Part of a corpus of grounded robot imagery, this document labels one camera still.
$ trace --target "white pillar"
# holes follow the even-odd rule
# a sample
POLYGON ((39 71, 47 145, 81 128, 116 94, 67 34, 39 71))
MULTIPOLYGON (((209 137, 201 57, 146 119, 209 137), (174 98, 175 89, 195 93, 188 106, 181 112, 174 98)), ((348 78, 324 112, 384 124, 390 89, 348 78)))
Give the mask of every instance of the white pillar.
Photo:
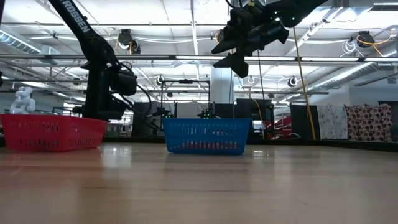
POLYGON ((210 102, 233 103, 234 75, 230 68, 211 68, 210 102))

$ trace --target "blue basket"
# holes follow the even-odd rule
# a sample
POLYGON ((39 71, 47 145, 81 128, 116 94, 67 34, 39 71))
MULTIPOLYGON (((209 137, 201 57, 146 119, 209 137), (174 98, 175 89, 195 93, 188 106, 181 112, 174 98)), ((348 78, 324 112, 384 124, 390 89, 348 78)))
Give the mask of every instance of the blue basket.
POLYGON ((240 155, 252 120, 166 118, 162 122, 169 152, 240 155))

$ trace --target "red basket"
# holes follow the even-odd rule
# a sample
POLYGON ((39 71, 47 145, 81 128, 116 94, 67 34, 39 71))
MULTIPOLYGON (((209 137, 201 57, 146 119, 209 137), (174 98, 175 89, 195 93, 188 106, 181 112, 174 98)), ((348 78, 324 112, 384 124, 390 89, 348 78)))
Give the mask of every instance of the red basket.
POLYGON ((6 146, 18 151, 71 151, 97 147, 106 122, 59 115, 1 115, 6 146))

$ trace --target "plastic basket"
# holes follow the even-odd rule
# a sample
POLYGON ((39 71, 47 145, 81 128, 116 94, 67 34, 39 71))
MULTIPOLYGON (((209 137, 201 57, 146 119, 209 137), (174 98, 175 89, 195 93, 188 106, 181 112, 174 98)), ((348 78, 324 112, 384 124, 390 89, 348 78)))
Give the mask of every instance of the plastic basket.
POLYGON ((167 150, 176 154, 244 152, 251 119, 163 119, 167 150))
POLYGON ((6 146, 18 151, 71 151, 97 147, 105 121, 57 115, 1 115, 6 146))

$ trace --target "floral fabric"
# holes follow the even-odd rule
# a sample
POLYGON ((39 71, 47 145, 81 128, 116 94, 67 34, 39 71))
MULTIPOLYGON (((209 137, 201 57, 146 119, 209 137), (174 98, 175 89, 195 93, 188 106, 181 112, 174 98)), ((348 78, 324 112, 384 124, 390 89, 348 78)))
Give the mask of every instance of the floral fabric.
POLYGON ((350 106, 346 108, 348 139, 352 141, 391 141, 391 106, 350 106))
POLYGON ((344 106, 317 106, 321 139, 348 139, 347 114, 344 106))

